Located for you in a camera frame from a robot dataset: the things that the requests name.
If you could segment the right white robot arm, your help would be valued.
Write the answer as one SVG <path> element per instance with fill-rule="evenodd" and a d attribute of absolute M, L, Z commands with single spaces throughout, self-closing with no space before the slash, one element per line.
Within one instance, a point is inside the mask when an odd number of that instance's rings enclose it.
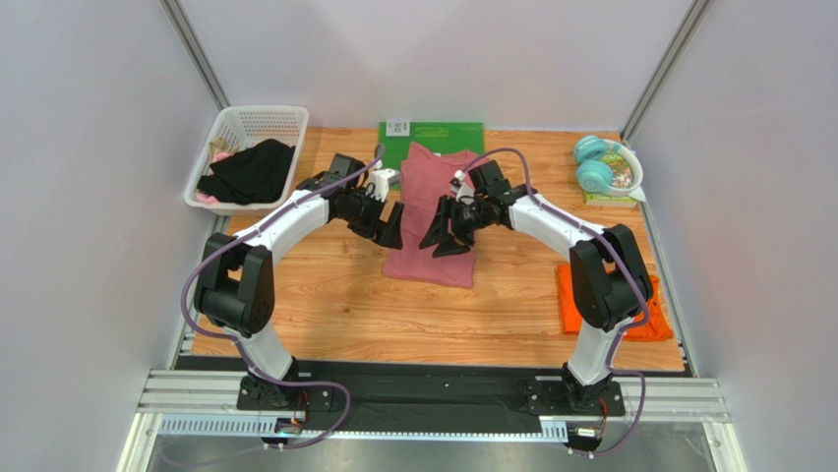
<path fill-rule="evenodd" d="M 477 230 L 502 225 L 563 257 L 582 322 L 562 383 L 567 401 L 594 402 L 612 378 L 623 335 L 653 295 L 633 233 L 622 224 L 603 227 L 573 216 L 528 184 L 512 186 L 494 160 L 456 172 L 450 184 L 420 248 L 436 258 L 462 255 L 474 247 Z"/>

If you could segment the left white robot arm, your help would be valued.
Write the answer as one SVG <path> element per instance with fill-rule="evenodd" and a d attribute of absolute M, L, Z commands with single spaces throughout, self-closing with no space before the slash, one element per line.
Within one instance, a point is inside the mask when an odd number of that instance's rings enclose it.
<path fill-rule="evenodd" d="M 213 337 L 231 341 L 251 375 L 262 382 L 280 389 L 304 386 L 296 376 L 295 358 L 270 325 L 274 268 L 294 246 L 338 219 L 361 238 L 401 249 L 403 205 L 394 204 L 389 217 L 382 217 L 401 174 L 383 166 L 383 151 L 377 147 L 370 163 L 338 153 L 328 170 L 301 182 L 287 202 L 256 224 L 207 239 L 203 259 L 182 291 L 193 300 L 181 306 L 216 326 Z"/>

